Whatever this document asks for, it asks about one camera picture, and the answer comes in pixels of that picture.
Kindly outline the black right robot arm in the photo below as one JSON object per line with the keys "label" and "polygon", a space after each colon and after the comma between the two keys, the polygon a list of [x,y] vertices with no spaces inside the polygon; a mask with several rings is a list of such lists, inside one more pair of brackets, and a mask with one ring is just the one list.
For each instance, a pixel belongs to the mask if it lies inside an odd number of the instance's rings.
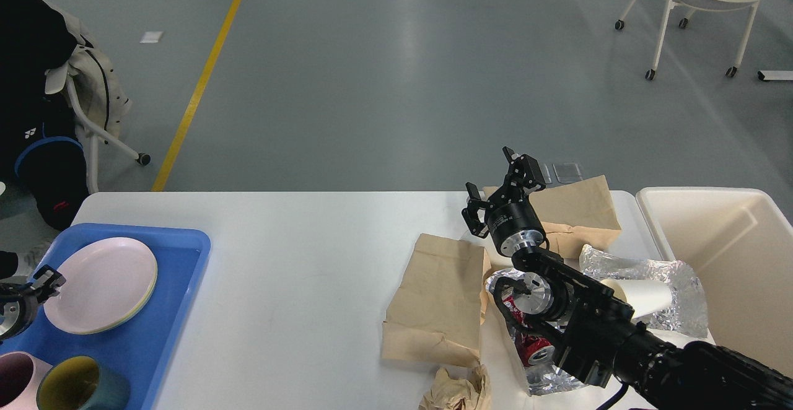
{"label": "black right robot arm", "polygon": [[790,409],[791,379],[750,357],[704,341],[683,348],[633,323],[634,310],[614,289],[572,269],[549,249],[528,190],[546,183],[538,162],[503,148],[508,171],[488,199],[472,183],[462,216],[470,232],[490,236],[521,277],[500,277],[494,303],[508,326],[548,340],[553,364],[587,385],[627,388],[659,409]]}

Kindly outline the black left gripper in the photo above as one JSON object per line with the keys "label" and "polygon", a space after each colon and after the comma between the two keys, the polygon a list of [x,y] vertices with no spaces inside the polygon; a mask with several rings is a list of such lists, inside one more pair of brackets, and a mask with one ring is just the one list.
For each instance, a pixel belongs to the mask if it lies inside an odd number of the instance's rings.
{"label": "black left gripper", "polygon": [[25,331],[34,322],[39,305],[59,295],[67,279],[49,265],[32,275],[29,284],[1,285],[2,342]]}

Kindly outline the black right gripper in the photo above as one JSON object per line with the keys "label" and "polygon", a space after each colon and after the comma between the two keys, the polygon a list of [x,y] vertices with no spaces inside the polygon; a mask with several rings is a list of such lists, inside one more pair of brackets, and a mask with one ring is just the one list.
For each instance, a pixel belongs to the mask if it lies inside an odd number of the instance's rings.
{"label": "black right gripper", "polygon": [[[503,153],[508,161],[503,185],[483,200],[478,187],[467,182],[468,199],[462,217],[471,235],[486,238],[489,231],[499,255],[510,257],[521,248],[546,243],[546,231],[528,195],[546,189],[547,183],[536,159],[507,146]],[[485,220],[480,212],[485,213]]]}

